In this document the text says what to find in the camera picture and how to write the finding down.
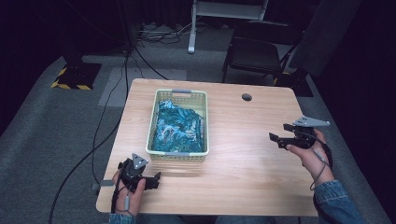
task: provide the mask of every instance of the plastic basket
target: plastic basket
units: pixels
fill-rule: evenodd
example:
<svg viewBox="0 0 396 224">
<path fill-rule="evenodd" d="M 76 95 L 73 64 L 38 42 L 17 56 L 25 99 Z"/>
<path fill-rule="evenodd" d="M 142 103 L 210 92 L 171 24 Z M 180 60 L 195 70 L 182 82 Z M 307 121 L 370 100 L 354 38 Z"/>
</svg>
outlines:
<svg viewBox="0 0 396 224">
<path fill-rule="evenodd" d="M 158 120 L 158 103 L 171 100 L 174 105 L 185 109 L 193 109 L 204 119 L 204 150 L 203 152 L 163 152 L 152 148 Z M 167 161 L 203 161 L 209 152 L 209 127 L 207 117 L 207 94 L 205 91 L 158 89 L 152 107 L 151 122 L 148 130 L 146 151 L 153 160 Z"/>
</svg>

